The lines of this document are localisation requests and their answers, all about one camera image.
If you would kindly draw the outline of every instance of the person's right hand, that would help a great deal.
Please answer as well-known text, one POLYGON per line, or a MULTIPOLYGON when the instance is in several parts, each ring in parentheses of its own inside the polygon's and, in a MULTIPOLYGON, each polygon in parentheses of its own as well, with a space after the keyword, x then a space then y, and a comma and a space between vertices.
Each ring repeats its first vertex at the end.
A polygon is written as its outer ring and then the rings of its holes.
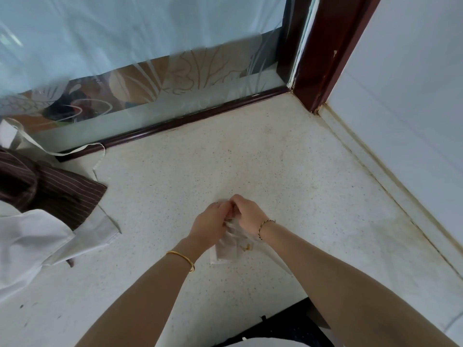
POLYGON ((252 236, 257 237, 261 224, 269 217, 260 209, 256 202, 248 200, 241 195, 230 198, 233 212, 240 226, 252 236))

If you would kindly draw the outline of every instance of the person's left hand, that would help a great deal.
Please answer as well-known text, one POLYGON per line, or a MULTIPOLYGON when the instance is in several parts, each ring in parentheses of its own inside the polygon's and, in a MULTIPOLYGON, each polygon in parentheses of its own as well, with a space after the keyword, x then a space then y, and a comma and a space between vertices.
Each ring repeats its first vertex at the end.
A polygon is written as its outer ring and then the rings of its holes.
POLYGON ((188 237, 198 241, 204 250, 211 248, 225 234, 227 227, 224 220, 231 215, 232 210, 230 201, 210 204, 196 217, 188 237))

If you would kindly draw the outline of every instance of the dark wood trim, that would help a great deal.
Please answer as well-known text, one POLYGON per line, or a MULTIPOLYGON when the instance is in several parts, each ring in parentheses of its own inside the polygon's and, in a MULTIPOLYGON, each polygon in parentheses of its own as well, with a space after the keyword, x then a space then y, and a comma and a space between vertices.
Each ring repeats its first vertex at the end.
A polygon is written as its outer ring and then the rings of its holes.
POLYGON ((277 47, 276 67, 276 72, 285 83, 289 81, 293 70, 311 3, 312 0, 286 0, 277 47))
MULTIPOLYGON (((237 99, 237 100, 226 102, 223 105, 218 106, 218 107, 212 107, 207 110, 202 110, 202 111, 192 113, 186 116, 174 118, 166 122, 160 122, 160 123, 157 123, 157 124, 145 127, 145 128, 139 128, 136 130, 132 130, 126 133, 116 135, 116 136, 108 137, 107 139, 102 139, 100 141, 95 141, 95 142, 99 142, 105 148, 109 148, 112 146, 130 142, 133 140, 141 139, 142 137, 153 135, 154 133, 159 133, 161 131, 178 128, 188 123, 193 123, 193 122, 200 121, 202 119, 216 116, 217 114, 220 114, 220 113, 223 113, 229 110, 234 110, 236 108, 240 108, 248 104, 253 104, 253 103, 265 100, 265 99, 269 99, 271 97, 280 95, 282 93, 287 93, 288 91, 289 89, 286 86, 277 87, 275 89, 266 90, 266 91, 263 91, 262 93, 258 93, 253 96, 248 96, 243 99, 237 99)), ((66 151, 62 151, 61 153, 67 153, 72 150, 73 148, 66 150, 66 151)), ((67 156, 56 157, 56 158, 60 162, 65 162, 67 160, 73 160, 75 158, 85 156, 86 154, 93 153, 96 151, 101 151, 101 150, 103 150, 103 147, 101 145, 91 145, 91 146, 87 146, 87 148, 85 148, 82 151, 68 154, 67 156)))
POLYGON ((320 0, 294 94, 310 111, 326 102, 380 0, 320 0))

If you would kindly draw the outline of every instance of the striped fabric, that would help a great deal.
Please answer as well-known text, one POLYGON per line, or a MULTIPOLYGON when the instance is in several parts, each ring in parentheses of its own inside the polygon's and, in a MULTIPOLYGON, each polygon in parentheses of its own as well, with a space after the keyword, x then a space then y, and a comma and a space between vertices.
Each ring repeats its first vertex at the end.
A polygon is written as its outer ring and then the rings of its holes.
POLYGON ((45 210, 72 230, 99 203, 107 186, 72 172, 34 162, 0 147, 0 200, 21 212, 45 210))

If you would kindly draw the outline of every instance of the gold bracelet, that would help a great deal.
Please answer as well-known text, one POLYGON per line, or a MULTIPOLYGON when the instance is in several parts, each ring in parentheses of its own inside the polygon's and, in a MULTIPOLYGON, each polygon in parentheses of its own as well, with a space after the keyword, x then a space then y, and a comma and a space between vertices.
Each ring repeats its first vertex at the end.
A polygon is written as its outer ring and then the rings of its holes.
POLYGON ((259 227, 259 231, 258 231, 259 239, 261 239, 261 240, 262 240, 262 238, 260 237, 260 229, 262 229, 263 224, 265 224, 265 223, 268 222, 268 221, 273 221, 274 223, 276 223, 275 220, 267 219, 266 221, 264 221, 264 222, 261 224, 261 226, 259 227))
POLYGON ((191 265, 190 273, 194 272, 194 264, 193 264, 192 261, 190 261, 190 259, 187 256, 184 256, 181 253, 178 253, 176 251, 167 251, 166 254, 168 254, 168 253, 176 254, 177 256, 180 256, 180 257, 184 258, 191 265))

